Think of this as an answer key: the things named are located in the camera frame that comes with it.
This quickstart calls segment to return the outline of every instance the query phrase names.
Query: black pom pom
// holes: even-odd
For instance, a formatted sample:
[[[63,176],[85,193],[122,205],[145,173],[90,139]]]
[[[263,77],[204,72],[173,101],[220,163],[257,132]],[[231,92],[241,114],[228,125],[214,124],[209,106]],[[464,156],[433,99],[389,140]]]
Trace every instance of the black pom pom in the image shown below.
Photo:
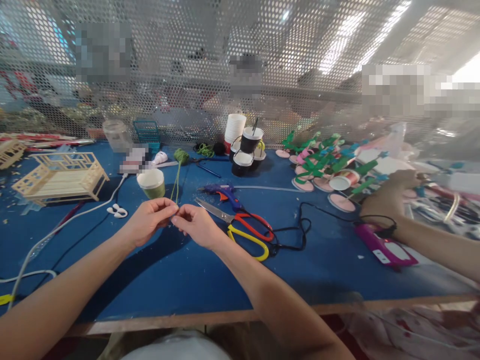
[[[225,151],[227,149],[225,148],[225,145],[222,142],[217,142],[215,145],[213,145],[213,152],[217,156],[222,156],[225,155]]]

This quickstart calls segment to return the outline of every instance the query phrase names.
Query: metal mesh wall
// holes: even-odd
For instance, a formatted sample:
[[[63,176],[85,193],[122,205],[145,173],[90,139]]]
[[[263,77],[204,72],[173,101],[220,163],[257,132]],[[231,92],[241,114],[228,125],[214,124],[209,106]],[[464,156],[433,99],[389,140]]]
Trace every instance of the metal mesh wall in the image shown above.
[[[77,23],[128,24],[129,81],[76,81]],[[2,0],[0,26],[1,132],[95,137],[104,117],[153,119],[166,143],[217,140],[233,112],[259,117],[272,145],[292,129],[359,140],[399,120],[438,141],[463,118],[370,118],[359,71],[451,74],[480,51],[475,0]],[[235,96],[230,59],[245,55],[261,61],[258,90]]]

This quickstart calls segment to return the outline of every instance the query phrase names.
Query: forearm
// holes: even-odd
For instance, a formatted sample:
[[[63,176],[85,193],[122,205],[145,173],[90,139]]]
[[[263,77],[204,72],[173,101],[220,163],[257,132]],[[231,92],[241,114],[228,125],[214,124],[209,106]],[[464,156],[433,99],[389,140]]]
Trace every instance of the forearm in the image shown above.
[[[480,242],[398,216],[394,238],[469,279],[480,283]]]
[[[297,353],[334,347],[350,355],[327,324],[282,279],[226,236],[220,243],[214,252],[238,280],[279,344]]]
[[[41,359],[133,250],[112,237],[0,318],[0,359]]]

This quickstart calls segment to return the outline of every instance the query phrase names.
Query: white earbuds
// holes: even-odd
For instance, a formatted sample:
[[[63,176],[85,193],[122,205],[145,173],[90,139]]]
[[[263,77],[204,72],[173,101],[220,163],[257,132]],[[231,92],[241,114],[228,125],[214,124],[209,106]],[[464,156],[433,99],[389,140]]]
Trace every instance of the white earbuds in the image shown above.
[[[121,208],[118,204],[113,204],[113,208],[107,207],[106,212],[109,214],[113,214],[113,217],[117,219],[126,218],[129,214],[127,210]]]

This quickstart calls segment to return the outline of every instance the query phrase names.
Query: green yarn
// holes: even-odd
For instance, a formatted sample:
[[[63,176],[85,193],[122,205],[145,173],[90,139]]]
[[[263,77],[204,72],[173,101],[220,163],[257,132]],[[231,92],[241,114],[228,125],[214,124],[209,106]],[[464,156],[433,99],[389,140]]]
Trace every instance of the green yarn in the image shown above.
[[[173,189],[171,190],[171,195],[170,195],[170,200],[173,199],[174,197],[174,192],[175,192],[175,186],[176,186],[176,198],[175,198],[175,204],[179,201],[179,177],[180,177],[180,167],[182,165],[187,165],[189,163],[189,154],[180,148],[178,148],[174,153],[173,153],[173,158],[178,161],[178,170],[176,172],[176,178],[175,182],[173,183]]]
[[[198,151],[196,153],[207,158],[213,158],[213,156],[215,155],[215,152],[213,151],[213,147],[205,143],[200,144],[200,146],[198,147]]]

